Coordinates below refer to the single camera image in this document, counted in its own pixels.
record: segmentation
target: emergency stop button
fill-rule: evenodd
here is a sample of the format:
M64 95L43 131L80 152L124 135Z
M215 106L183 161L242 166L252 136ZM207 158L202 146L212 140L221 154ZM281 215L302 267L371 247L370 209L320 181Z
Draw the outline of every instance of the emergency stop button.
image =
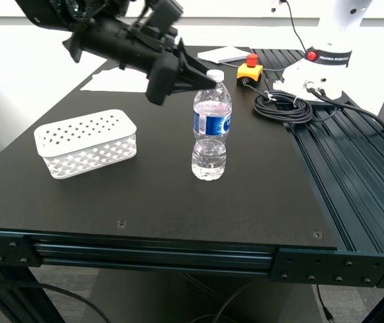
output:
M259 56L257 54L249 54L247 56L247 67L255 67L258 64Z

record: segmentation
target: white paper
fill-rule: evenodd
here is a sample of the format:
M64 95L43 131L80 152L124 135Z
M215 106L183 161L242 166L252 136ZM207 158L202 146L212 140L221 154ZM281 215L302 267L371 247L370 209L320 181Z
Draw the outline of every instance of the white paper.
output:
M200 52L198 53L198 58L219 64L246 59L249 54L249 52L245 52L244 50L228 46L207 52Z
M115 68L93 75L81 91L146 92L149 84L146 77L145 73L134 69Z

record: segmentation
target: basket lid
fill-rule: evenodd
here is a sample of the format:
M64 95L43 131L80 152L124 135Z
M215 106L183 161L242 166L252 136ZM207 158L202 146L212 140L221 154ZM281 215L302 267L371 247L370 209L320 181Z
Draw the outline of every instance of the basket lid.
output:
M133 135L137 126L121 110L44 124L34 131L41 157L55 157Z

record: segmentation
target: water bottle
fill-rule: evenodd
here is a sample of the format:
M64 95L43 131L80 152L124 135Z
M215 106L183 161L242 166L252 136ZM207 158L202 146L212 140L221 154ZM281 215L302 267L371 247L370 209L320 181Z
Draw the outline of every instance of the water bottle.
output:
M200 90L193 101L196 143L192 154L192 171L200 180L217 180L225 171L225 141L231 123L232 100L222 83L225 79L222 71L211 69L206 75L217 85L214 89Z

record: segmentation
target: blue bottle label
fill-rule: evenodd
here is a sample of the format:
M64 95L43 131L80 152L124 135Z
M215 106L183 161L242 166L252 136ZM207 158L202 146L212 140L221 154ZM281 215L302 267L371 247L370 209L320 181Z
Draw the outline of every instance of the blue bottle label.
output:
M229 131L231 115L229 116L202 116L194 113L193 128L198 133L208 136L223 135Z

